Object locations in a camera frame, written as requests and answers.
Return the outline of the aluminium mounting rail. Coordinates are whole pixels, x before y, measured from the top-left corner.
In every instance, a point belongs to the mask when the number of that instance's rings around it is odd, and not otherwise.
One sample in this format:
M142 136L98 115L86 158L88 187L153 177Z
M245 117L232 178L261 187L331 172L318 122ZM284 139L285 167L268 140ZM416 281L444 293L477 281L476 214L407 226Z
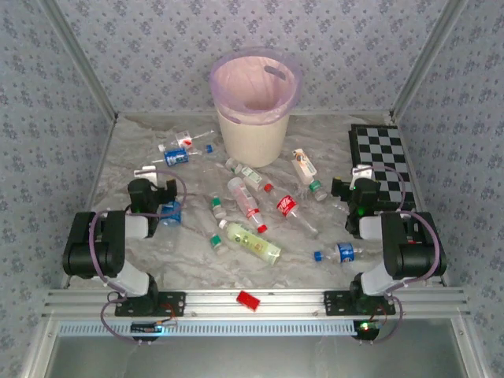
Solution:
M314 320L326 317L322 289L257 289L256 310L240 305L238 289L186 291L184 312L189 320ZM448 319L471 315L460 287L408 287L394 296L402 303L405 319ZM59 320L96 320L107 299L106 290L51 290L41 315Z

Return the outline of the small bottle green cap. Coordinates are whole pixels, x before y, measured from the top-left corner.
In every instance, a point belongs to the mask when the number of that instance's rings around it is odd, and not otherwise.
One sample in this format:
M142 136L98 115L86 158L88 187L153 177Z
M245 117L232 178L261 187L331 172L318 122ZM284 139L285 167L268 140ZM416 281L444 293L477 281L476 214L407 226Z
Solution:
M214 197L211 200L211 209L213 212L213 215L215 216L216 219L224 219L227 216L227 212L225 208L221 204L221 200L218 197Z
M221 256L229 252L227 245L222 241L221 237L217 233L213 233L209 237L209 243L215 254Z

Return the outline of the crushed bottle blue label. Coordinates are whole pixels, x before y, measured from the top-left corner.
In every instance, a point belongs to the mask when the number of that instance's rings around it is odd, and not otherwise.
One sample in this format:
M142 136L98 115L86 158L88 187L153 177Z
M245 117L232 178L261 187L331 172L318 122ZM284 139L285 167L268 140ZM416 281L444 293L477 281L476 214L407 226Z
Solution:
M177 227L182 224L182 211L178 201L161 205L159 224L164 227Z

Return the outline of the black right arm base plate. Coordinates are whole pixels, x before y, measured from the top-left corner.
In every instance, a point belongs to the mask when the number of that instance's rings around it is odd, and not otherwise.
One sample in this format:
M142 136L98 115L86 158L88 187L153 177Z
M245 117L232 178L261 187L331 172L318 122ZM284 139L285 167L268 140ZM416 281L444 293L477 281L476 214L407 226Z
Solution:
M394 304L384 297L355 295L350 291L325 291L324 308L327 316L395 315Z

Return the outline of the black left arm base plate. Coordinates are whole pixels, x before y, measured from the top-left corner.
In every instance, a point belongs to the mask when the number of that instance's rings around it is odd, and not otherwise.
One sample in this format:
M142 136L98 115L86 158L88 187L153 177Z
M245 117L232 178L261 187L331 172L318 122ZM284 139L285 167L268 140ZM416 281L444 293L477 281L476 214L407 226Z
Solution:
M186 293L183 291L161 291L152 295L128 298L116 305L116 317L182 317Z

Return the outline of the cream ribbed waste bin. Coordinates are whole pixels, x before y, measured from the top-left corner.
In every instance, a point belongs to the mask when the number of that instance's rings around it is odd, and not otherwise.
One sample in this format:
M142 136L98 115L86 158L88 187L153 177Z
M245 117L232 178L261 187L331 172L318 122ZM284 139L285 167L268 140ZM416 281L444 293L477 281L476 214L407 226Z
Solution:
M243 108L216 107L220 132L229 157L253 168L275 161L283 148L290 106L252 100Z

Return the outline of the clear bottle red white label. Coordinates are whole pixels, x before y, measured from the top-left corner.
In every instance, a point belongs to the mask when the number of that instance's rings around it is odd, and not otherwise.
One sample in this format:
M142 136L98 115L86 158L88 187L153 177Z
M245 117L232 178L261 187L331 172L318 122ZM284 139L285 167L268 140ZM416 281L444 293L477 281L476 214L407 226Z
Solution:
M184 148L186 150L191 150L195 146L195 141L199 139L203 139L207 136L213 135L215 133L214 130L210 129L206 132L191 135L189 131L178 132L175 134L172 140L169 140L167 143L162 143L157 146L160 152L165 152L170 148Z

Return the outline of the bottle orange label green cap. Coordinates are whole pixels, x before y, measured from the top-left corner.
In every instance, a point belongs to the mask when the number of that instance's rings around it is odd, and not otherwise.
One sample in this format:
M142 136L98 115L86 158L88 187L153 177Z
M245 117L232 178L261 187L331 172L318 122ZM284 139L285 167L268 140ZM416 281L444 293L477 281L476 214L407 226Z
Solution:
M321 202L328 196L327 191L322 187L318 179L317 169L309 159L308 155L301 148L292 151L293 159L291 160L299 179L305 184L313 197Z

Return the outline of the clear bottle blue label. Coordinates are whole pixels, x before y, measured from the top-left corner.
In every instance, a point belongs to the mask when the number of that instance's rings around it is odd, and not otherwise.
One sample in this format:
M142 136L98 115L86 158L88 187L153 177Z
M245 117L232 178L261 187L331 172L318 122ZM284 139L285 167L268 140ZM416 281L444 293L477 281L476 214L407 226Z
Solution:
M189 157L192 156L201 156L203 154L211 154L212 152L214 152L214 148L210 144L206 145L204 150L187 150L183 147L168 150L162 144L158 146L158 149L162 153L163 159L153 161L153 163L159 163L163 161L168 167L188 163Z
M374 253L356 247L353 243L334 243L313 252L313 260L315 262L331 262L333 264L371 261L373 258Z

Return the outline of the aluminium frame post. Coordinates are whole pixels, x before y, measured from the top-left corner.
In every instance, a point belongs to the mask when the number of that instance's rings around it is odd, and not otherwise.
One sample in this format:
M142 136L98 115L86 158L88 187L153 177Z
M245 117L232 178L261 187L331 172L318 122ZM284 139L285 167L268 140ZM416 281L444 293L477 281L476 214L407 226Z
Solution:
M75 36L70 24L65 19L65 15L61 11L56 0L37 0L52 28L61 40L64 48L77 71L83 77L83 81L89 88L98 107L104 113L108 120L116 120L116 112L113 109L112 103L106 94L105 88L102 86L98 77L91 66L90 60L87 58L81 48L77 37Z
M447 0L391 109L399 122L469 0Z

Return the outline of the pink plastic bin liner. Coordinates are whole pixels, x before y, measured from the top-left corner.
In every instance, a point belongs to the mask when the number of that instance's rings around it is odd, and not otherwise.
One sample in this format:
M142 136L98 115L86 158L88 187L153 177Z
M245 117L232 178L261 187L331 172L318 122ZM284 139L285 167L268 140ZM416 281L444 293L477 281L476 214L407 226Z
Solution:
M249 47L213 63L209 86L219 114L237 124L272 124L298 102L303 74L289 53Z

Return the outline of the red plastic block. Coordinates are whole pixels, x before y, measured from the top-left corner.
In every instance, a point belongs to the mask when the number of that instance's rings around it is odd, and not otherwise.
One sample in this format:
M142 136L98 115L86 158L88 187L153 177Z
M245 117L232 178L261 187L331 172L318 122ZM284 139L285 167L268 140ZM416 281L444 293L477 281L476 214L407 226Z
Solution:
M256 311L261 301L246 291L240 291L236 297L236 302L252 311Z

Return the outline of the clear bottle red print label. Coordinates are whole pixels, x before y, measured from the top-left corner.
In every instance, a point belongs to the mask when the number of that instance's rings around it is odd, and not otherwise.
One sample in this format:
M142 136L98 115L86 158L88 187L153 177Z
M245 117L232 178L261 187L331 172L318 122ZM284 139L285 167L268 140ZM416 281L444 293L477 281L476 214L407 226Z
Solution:
M234 177L228 181L227 187L243 212L243 215L254 226L257 232L260 234L266 232L268 227L263 220L258 204L246 188L243 180L239 177Z

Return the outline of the cola bottle red label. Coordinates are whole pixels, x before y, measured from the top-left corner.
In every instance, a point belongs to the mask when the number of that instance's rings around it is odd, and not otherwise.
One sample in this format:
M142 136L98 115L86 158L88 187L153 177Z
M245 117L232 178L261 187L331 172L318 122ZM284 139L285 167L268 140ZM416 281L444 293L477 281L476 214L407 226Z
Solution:
M267 183L264 186L264 191L268 197L274 202L278 212L289 222L293 227L303 231L309 237L316 237L318 230L303 215L298 202L291 196L288 191L274 186L272 183Z

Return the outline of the small bottle green white label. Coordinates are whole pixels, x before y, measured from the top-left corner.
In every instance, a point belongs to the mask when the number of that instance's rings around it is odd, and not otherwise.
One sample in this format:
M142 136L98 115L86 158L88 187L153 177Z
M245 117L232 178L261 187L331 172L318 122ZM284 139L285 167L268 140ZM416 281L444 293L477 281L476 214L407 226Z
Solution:
M236 159L230 157L225 162L225 167L233 172L236 176L240 177L244 183L255 187L256 190L261 186L263 182L263 177L251 167L238 162Z

